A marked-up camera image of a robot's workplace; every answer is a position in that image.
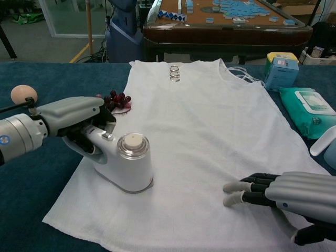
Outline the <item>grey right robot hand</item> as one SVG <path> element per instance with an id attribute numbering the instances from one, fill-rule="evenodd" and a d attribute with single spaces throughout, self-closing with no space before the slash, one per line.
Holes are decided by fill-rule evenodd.
<path id="1" fill-rule="evenodd" d="M 271 208 L 282 232 L 304 246 L 335 241 L 335 176 L 308 172 L 254 173 L 223 186 L 223 204 Z"/>

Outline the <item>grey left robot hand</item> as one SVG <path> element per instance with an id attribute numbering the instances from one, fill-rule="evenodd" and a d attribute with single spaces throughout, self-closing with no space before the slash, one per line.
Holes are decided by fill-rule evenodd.
<path id="1" fill-rule="evenodd" d="M 83 133 L 93 125 L 111 133 L 116 118 L 97 97 L 70 97 L 37 108 L 48 130 L 49 136 L 65 137 L 88 154 L 98 154 L 101 150 Z"/>

